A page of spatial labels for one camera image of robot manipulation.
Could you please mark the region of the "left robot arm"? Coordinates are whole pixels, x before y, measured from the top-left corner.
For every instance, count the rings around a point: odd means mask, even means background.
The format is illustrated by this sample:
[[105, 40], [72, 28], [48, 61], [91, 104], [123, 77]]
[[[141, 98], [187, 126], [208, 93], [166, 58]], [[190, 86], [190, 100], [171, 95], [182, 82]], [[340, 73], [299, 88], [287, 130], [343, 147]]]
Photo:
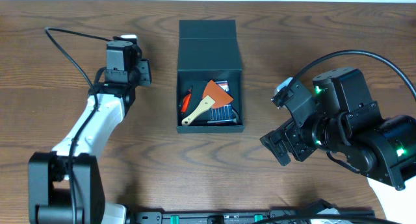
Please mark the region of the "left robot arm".
[[135, 101], [151, 84], [150, 63], [134, 40], [107, 43], [107, 65], [96, 75], [87, 105], [68, 135], [28, 163], [31, 223], [134, 223], [126, 206], [105, 200], [98, 159]]

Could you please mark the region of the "steel claw hammer black grip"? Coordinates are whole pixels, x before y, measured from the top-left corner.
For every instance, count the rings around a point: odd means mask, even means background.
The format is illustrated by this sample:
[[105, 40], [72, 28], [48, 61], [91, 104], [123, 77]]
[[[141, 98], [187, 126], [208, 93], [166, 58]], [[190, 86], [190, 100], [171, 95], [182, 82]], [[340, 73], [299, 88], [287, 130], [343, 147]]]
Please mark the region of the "steel claw hammer black grip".
[[232, 124], [232, 125], [238, 125], [240, 123], [240, 117], [237, 114], [237, 112], [233, 109], [234, 114], [237, 116], [237, 122], [236, 123], [223, 123], [223, 124]]

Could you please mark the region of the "dark green box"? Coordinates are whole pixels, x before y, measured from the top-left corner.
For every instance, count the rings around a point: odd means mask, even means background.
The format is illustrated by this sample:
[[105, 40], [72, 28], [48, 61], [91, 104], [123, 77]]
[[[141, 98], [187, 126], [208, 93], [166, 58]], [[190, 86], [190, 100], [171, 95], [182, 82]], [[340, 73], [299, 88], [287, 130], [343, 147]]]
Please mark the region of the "dark green box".
[[[232, 96], [230, 103], [240, 117], [238, 125], [208, 123], [209, 110], [189, 126], [181, 121], [198, 106], [209, 81], [220, 84]], [[185, 114], [180, 102], [190, 86], [192, 97]], [[181, 20], [179, 22], [179, 51], [177, 59], [177, 132], [237, 133], [244, 126], [242, 103], [242, 59], [234, 20]]]

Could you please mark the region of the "orange scraper with wooden handle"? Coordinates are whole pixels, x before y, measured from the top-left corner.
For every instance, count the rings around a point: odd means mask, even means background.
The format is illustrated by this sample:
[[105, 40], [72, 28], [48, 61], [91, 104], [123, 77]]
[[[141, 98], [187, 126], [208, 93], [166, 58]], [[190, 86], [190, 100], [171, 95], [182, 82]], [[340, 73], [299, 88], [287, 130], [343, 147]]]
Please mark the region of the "orange scraper with wooden handle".
[[181, 124], [182, 126], [189, 126], [197, 117], [209, 109], [221, 108], [230, 104], [232, 101], [232, 96], [217, 85], [216, 82], [209, 81], [203, 91], [202, 100], [196, 109], [181, 121]]

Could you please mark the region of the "red handled cutting pliers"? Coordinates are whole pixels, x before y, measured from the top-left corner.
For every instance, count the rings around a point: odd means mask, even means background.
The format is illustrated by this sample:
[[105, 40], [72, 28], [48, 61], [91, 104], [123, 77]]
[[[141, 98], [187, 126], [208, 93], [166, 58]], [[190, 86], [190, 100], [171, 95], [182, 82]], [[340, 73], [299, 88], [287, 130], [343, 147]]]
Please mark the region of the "red handled cutting pliers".
[[192, 97], [192, 89], [193, 86], [190, 86], [185, 96], [182, 98], [182, 101], [180, 102], [179, 110], [181, 114], [185, 114], [189, 107], [190, 99]]

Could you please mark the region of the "screwdriver set case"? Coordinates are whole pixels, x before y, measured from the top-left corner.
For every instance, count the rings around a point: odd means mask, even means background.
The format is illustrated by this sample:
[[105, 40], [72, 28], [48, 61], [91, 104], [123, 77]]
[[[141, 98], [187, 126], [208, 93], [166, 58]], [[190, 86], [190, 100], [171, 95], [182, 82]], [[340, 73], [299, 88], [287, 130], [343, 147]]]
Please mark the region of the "screwdriver set case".
[[208, 123], [223, 124], [236, 123], [237, 116], [234, 114], [231, 104], [227, 104], [220, 108], [212, 108], [209, 110], [210, 120]]

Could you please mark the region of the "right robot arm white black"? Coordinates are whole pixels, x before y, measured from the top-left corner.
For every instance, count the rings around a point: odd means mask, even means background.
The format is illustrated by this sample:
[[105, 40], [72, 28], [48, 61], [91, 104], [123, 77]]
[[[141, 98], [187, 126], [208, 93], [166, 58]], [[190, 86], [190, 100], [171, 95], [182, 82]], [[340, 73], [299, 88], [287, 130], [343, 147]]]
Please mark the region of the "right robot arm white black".
[[300, 81], [276, 88], [274, 103], [291, 118], [261, 137], [282, 166], [303, 162], [317, 149], [363, 175], [386, 218], [415, 222], [415, 118], [383, 118], [362, 72], [339, 68], [313, 79], [315, 93]]

